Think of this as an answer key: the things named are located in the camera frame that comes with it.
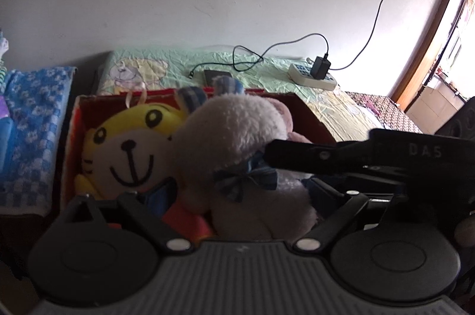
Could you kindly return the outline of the yellow tiger plush toy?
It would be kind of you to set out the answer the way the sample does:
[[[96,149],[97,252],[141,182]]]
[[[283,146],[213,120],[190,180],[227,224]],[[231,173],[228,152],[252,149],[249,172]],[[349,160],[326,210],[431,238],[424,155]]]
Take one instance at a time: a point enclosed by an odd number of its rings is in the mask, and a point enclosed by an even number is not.
[[[205,218],[191,212],[178,197],[167,155],[172,134],[188,116],[182,102],[129,106],[86,133],[77,194],[113,200],[138,193],[147,213],[193,243],[214,236]]]

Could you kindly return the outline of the pink bunny plush toy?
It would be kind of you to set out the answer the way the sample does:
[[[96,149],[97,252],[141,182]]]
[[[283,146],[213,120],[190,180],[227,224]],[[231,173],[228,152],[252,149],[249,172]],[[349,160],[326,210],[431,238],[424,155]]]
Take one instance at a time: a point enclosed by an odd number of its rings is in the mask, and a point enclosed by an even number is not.
[[[246,94],[233,78],[217,78],[213,96],[200,87],[175,93],[189,112],[172,134],[180,199],[209,214],[220,239],[295,242],[317,223],[303,180],[264,160],[273,140],[288,140],[284,107],[275,98]]]

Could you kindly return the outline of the mauve bear plush toy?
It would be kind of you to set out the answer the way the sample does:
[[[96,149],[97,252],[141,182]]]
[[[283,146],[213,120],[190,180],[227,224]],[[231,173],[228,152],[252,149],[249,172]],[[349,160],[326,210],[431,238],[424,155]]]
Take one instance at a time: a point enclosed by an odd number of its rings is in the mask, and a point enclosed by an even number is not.
[[[292,113],[289,111],[288,107],[284,107],[284,113],[283,113],[283,118],[286,123],[286,130],[287,130],[287,139],[290,141],[294,142],[300,142],[300,143],[306,143],[306,144],[311,144],[312,141],[310,141],[308,138],[305,136],[299,134],[298,132],[294,131],[294,123],[293,123],[293,118],[292,118]]]

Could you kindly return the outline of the brown patterned blanket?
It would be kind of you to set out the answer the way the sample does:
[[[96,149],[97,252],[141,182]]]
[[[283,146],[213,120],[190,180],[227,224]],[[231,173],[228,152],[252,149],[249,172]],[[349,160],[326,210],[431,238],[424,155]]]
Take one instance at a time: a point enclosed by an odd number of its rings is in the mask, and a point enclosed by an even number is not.
[[[370,111],[385,128],[421,133],[416,124],[389,97],[347,91],[346,94],[360,107]]]

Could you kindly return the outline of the red cardboard box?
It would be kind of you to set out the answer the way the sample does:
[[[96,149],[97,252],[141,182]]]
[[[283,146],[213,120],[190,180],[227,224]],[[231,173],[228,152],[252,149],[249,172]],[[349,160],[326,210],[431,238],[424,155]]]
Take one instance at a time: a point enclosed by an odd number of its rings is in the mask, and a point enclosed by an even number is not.
[[[269,93],[263,89],[247,89],[250,95],[276,98],[292,113],[294,130],[315,144],[334,145],[330,131],[311,111],[310,107],[294,93]],[[74,198],[74,177],[81,170],[81,153],[85,134],[108,118],[126,109],[126,96],[81,95],[76,97],[65,143],[65,154],[60,189],[60,208],[63,210]]]

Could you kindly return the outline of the black power adapter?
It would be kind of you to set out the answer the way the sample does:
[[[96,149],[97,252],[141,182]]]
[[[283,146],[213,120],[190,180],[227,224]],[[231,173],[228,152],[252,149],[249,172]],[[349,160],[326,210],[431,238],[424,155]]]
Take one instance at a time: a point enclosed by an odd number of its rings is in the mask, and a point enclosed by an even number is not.
[[[326,78],[330,65],[331,62],[328,60],[327,53],[323,57],[316,57],[310,70],[310,75],[316,80],[323,80]]]

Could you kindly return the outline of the white power strip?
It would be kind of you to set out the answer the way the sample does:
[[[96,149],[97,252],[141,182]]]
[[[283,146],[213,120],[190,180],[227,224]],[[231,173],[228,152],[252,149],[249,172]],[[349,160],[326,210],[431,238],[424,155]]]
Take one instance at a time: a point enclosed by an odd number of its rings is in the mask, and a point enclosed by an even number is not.
[[[315,79],[311,75],[310,68],[306,65],[291,63],[288,74],[290,79],[300,86],[330,91],[337,87],[337,81],[330,73],[327,73],[323,79]]]

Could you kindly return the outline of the black smartphone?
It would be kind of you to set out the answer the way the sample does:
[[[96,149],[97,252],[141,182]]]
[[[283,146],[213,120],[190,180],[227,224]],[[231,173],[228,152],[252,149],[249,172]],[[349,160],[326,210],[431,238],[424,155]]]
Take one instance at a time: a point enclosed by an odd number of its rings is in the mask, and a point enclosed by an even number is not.
[[[204,70],[203,73],[205,77],[206,87],[212,87],[214,81],[217,78],[221,78],[221,77],[231,78],[232,77],[230,72],[220,71],[220,70]]]

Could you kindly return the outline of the blue floral towel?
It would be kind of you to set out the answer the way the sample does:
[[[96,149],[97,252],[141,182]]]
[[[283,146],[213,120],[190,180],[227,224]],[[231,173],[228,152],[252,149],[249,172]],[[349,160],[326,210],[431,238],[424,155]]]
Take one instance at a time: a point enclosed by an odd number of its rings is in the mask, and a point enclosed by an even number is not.
[[[52,206],[56,154],[76,68],[7,73],[1,87],[14,123],[8,169],[1,173],[1,214],[46,215]]]

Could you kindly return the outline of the purple plastic package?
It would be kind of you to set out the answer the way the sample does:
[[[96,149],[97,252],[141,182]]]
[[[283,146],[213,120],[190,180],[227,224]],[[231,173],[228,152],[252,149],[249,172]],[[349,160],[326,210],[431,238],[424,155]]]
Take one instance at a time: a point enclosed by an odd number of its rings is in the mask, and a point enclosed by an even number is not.
[[[7,101],[3,95],[0,95],[0,119],[8,118],[9,116],[10,112],[7,106]]]

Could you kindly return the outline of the wooden door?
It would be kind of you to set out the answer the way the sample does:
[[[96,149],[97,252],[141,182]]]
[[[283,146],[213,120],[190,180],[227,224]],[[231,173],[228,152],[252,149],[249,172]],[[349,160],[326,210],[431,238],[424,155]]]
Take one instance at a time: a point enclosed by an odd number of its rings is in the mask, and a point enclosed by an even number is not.
[[[434,41],[450,0],[437,0],[410,59],[398,78],[390,98],[406,111],[423,84],[436,59]]]

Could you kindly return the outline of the pile of folded clothes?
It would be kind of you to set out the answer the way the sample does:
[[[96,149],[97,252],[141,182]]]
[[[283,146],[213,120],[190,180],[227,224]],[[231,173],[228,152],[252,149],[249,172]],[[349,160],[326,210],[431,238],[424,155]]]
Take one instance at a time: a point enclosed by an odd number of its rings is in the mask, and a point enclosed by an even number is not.
[[[0,86],[5,82],[7,68],[4,62],[4,55],[10,49],[9,41],[5,38],[3,31],[0,31]]]

